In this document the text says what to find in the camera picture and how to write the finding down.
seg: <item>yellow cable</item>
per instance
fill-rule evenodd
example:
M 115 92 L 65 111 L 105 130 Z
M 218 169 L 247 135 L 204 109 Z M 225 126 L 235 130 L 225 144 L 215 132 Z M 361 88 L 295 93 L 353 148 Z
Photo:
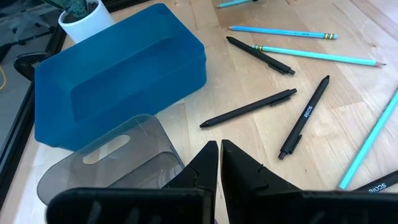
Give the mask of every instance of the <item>yellow cable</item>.
M 4 70 L 2 69 L 1 65 L 0 65 L 0 71 L 1 71 L 2 77 L 3 77 L 3 79 L 4 79 L 4 82 L 3 82 L 2 85 L 0 86 L 0 90 L 2 90 L 2 89 L 6 86 L 7 78 L 6 78 L 6 73 L 5 73 Z

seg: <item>pen clip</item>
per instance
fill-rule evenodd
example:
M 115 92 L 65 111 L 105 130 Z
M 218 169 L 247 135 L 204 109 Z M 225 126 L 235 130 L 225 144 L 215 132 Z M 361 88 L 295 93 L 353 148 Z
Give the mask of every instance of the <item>pen clip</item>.
M 281 74 L 283 74 L 283 75 L 285 74 L 285 72 L 284 72 L 282 69 L 277 68 L 277 67 L 274 66 L 274 65 L 268 64 L 268 66 L 269 66 L 270 68 L 273 68 L 273 69 L 277 70 L 279 73 L 281 73 Z
M 300 135 L 297 137 L 296 142 L 294 143 L 292 150 L 289 152 L 290 154 L 293 154 L 294 149 L 296 148 L 296 146 L 299 144 L 299 141 L 301 140 L 301 137 L 303 137 L 302 134 L 300 134 Z
M 275 101 L 275 102 L 272 102 L 272 103 L 270 104 L 270 106 L 275 106 L 275 105 L 277 105 L 277 104 L 279 104 L 279 103 L 282 103 L 282 102 L 285 102 L 285 101 L 287 101 L 287 100 L 290 100 L 290 96 L 288 96 L 288 97 L 286 97 L 286 98 L 283 98 L 283 99 L 281 99 L 281 100 L 277 100 L 277 101 Z

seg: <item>black pen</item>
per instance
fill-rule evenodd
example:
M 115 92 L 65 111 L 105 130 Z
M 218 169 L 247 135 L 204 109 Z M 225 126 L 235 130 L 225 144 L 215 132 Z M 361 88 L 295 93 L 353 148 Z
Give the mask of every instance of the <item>black pen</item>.
M 247 52 L 247 53 L 249 53 L 249 54 L 251 54 L 253 56 L 255 56 L 256 58 L 264 61 L 265 63 L 268 64 L 268 66 L 270 66 L 274 70 L 277 70 L 281 74 L 289 73 L 289 74 L 294 75 L 295 71 L 290 69 L 290 67 L 285 65 L 284 63 L 279 62 L 279 61 L 273 59 L 272 57 L 261 53 L 259 50 L 255 50 L 254 48 L 248 46 L 247 44 L 245 44 L 245 43 L 243 43 L 243 42 L 241 42 L 241 41 L 239 41 L 239 40 L 237 40 L 237 39 L 235 39 L 233 37 L 226 37 L 226 38 L 231 44 L 239 47 L 240 49 L 244 50 L 245 52 Z
M 213 125 L 216 125 L 218 123 L 221 123 L 223 121 L 227 121 L 229 119 L 235 118 L 237 116 L 241 116 L 242 114 L 245 114 L 247 112 L 250 111 L 254 111 L 260 107 L 263 107 L 265 105 L 271 105 L 274 106 L 278 103 L 281 103 L 283 101 L 286 101 L 288 99 L 290 99 L 290 96 L 292 94 L 294 94 L 295 92 L 297 92 L 296 89 L 292 89 L 292 90 L 285 90 L 283 92 L 277 93 L 275 95 L 269 96 L 265 99 L 259 100 L 257 102 L 251 103 L 249 105 L 243 106 L 241 108 L 232 110 L 228 113 L 219 115 L 215 118 L 211 118 L 205 122 L 203 122 L 201 125 L 199 125 L 199 127 L 201 128 L 205 128 L 205 127 L 210 127 Z
M 329 76 L 327 75 L 323 80 L 319 83 L 318 88 L 313 93 L 310 101 L 306 105 L 303 113 L 298 118 L 298 121 L 294 125 L 292 131 L 290 132 L 289 136 L 287 137 L 284 145 L 280 149 L 280 154 L 278 158 L 280 160 L 284 159 L 286 154 L 292 154 L 294 149 L 296 148 L 297 144 L 299 143 L 302 135 L 301 130 L 304 128 L 305 123 L 310 118 L 312 111 L 314 110 L 315 106 L 317 105 L 319 99 L 321 98 L 323 92 L 325 91 L 326 87 L 329 84 Z
M 354 191 L 367 191 L 369 193 L 376 193 L 393 186 L 396 183 L 398 183 L 398 170 L 375 181 L 372 181 L 358 189 L 355 189 Z

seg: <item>blue container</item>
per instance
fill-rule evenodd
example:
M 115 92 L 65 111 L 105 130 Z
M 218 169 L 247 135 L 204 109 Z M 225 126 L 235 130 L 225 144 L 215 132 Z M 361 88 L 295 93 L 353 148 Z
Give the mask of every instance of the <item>blue container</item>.
M 205 62 L 203 44 L 164 4 L 154 4 L 36 68 L 35 138 L 79 150 L 201 88 Z

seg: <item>wooden table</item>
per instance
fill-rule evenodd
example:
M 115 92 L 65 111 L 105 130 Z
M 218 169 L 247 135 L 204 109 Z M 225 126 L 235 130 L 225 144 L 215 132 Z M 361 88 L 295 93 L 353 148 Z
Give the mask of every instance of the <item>wooden table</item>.
M 130 7 L 113 16 L 120 21 L 155 2 L 160 1 Z M 398 85 L 398 2 L 259 0 L 225 9 L 214 7 L 220 3 L 218 0 L 163 2 L 206 47 L 206 85 L 157 115 L 184 163 L 207 141 L 220 143 L 230 139 L 301 189 L 335 189 Z M 233 32 L 228 30 L 232 25 L 332 32 L 340 38 L 321 40 Z M 387 66 L 374 68 L 270 54 L 296 71 L 291 77 L 271 70 L 227 43 L 226 35 L 249 45 L 373 58 Z M 72 41 L 67 39 L 64 48 L 71 45 Z M 325 75 L 331 76 L 329 87 L 304 128 L 294 155 L 278 160 L 281 145 Z M 298 89 L 288 102 L 214 128 L 199 128 L 206 119 L 288 88 Z M 70 154 L 36 142 L 33 132 L 1 210 L 0 223 L 44 223 L 45 205 L 37 197 L 37 183 L 50 166 Z M 349 189 L 397 170 L 397 146 L 395 110 Z M 398 185 L 385 192 L 398 192 Z M 220 181 L 217 193 L 216 218 L 219 223 L 228 223 Z

